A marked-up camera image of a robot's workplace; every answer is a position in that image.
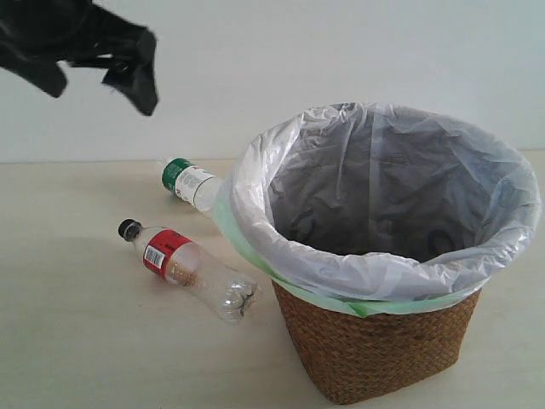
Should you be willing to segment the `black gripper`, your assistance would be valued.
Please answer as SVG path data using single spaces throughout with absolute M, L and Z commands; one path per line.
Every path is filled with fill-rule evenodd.
M 67 86 L 56 61 L 111 55 L 102 83 L 152 115 L 156 47 L 151 31 L 93 1 L 1 2 L 1 67 L 54 98 Z

